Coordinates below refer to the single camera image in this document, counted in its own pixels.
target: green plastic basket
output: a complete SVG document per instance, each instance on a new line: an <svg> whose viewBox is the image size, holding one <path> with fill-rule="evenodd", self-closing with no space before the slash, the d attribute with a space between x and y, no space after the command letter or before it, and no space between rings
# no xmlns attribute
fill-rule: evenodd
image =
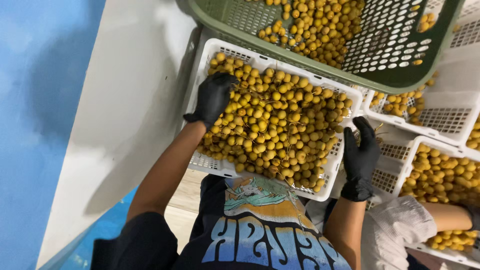
<svg viewBox="0 0 480 270"><path fill-rule="evenodd" d="M346 43L342 70L318 63L256 37L260 29L281 18L282 6L263 0L189 0L199 19L219 39L305 69L343 84L387 94L416 89L435 71L442 49L450 45L455 20L464 0L445 0L435 25L417 32L427 0L366 0L362 32ZM412 6L419 5L416 11ZM284 22L288 28L292 18ZM420 65L413 65L422 59Z"/></svg>

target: white plastic crate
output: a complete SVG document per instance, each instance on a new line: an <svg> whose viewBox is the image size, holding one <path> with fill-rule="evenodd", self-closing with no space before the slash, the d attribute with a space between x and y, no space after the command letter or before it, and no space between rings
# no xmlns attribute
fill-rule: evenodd
<svg viewBox="0 0 480 270"><path fill-rule="evenodd" d="M480 161L479 155L470 155L457 147L425 136L417 136L413 140L384 139L380 145L381 158L373 172L372 183L379 190L371 200L373 203L378 204L398 197L405 178L409 177L413 170L413 158L420 143L453 158L467 157Z"/></svg>
<svg viewBox="0 0 480 270"><path fill-rule="evenodd" d="M453 158L467 157L470 160L480 161L478 155L470 155L457 147L425 136L417 136L412 140L384 140L380 146L381 157L372 177L375 195L368 202L367 209L398 197L405 178L409 177L413 170L413 158L420 143L438 149L441 153ZM437 257L480 268L479 241L474 246L472 254L450 249L436 250L422 243L407 246Z"/></svg>
<svg viewBox="0 0 480 270"><path fill-rule="evenodd" d="M351 118L357 115L362 102L362 96L357 90L216 38L209 39L204 46L197 74L195 77L191 78L191 80L194 80L194 82L190 83L192 86L192 89L190 89L190 95L185 97L188 99L188 105L186 106L185 113L194 111L197 102L198 86L207 77L207 71L210 67L210 59L220 51L224 52L226 55L232 55L243 59L244 62L250 64L253 68L257 68L260 70L260 72L267 68L282 70L290 74L308 78L314 86L329 88L337 93L346 93L348 98L352 99L353 105L350 108L350 114L343 122L340 123L340 125L343 127L353 125ZM324 201L328 199L336 178L338 167L342 161L344 149L343 134L337 134L336 136L338 137L338 143L334 145L334 148L327 156L327 164L322 166L324 169L324 174L320 175L320 177L325 179L325 185L318 193L315 193L311 189L307 188L292 187L295 189L297 195L317 201ZM233 163L229 163L226 160L214 160L206 155L200 155L198 152L195 152L192 156L189 168L230 178L252 175L252 173L248 172L242 172L238 174L235 172Z"/></svg>
<svg viewBox="0 0 480 270"><path fill-rule="evenodd" d="M443 0L429 2L432 12L440 11ZM424 91L425 109L419 117L423 126L408 123L409 115L388 115L383 110L386 96L369 108L374 91L369 90L362 106L371 118L399 128L466 148L473 124L480 112L480 0L467 0L458 20L449 49L443 51L437 66L439 77ZM415 105L409 98L408 106Z"/></svg>

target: black glove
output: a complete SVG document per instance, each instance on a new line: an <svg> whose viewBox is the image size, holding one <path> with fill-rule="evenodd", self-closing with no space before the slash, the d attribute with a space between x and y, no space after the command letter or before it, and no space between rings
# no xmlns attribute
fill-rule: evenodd
<svg viewBox="0 0 480 270"><path fill-rule="evenodd" d="M208 76L198 87L195 112L185 114L185 120L189 123L203 121L209 130L228 105L233 83L238 83L238 79L228 73L217 72Z"/></svg>
<svg viewBox="0 0 480 270"><path fill-rule="evenodd" d="M375 139L375 131L365 118L355 117L353 123L360 131L360 147L357 147L352 129L345 128L343 164L347 182L341 196L352 202L362 202L373 195L372 173L380 157L380 148Z"/></svg>
<svg viewBox="0 0 480 270"><path fill-rule="evenodd" d="M475 206L467 206L466 208L470 212L470 215L472 216L473 227L470 230L480 231L480 208Z"/></svg>

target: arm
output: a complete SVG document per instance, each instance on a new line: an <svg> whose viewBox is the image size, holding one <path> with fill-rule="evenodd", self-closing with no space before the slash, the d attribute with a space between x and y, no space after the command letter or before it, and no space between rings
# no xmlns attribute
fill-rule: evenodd
<svg viewBox="0 0 480 270"><path fill-rule="evenodd" d="M203 122L188 123L158 158L133 198L127 221L145 212L165 213L168 201L182 179L197 144L206 132Z"/></svg>
<svg viewBox="0 0 480 270"><path fill-rule="evenodd" d="M365 269L407 270L405 244L422 243L438 232L480 229L480 210L423 203L398 197L372 208L365 215L361 255Z"/></svg>
<svg viewBox="0 0 480 270"><path fill-rule="evenodd" d="M365 118L356 117L353 123L360 131L360 146L357 146L352 130L346 128L343 163L347 183L328 218L324 236L352 269L359 270L363 217L366 200L373 194L372 172L380 156L380 148L376 143L375 132Z"/></svg>
<svg viewBox="0 0 480 270"><path fill-rule="evenodd" d="M145 212L163 215L177 189L198 143L228 105L235 76L215 73L198 87L197 107L183 117L189 122L158 158L140 186L127 214L127 222Z"/></svg>
<svg viewBox="0 0 480 270"><path fill-rule="evenodd" d="M360 269L361 227L366 205L366 202L352 202L341 197L328 218L324 232L352 269Z"/></svg>
<svg viewBox="0 0 480 270"><path fill-rule="evenodd" d="M436 203L422 203L422 205L432 215L438 232L472 229L473 213L463 207Z"/></svg>

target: white wall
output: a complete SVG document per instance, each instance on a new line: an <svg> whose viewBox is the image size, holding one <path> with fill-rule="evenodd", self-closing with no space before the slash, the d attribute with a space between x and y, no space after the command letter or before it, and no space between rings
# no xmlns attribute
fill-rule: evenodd
<svg viewBox="0 0 480 270"><path fill-rule="evenodd" d="M107 0L37 267L138 185L171 142L198 33L174 0Z"/></svg>

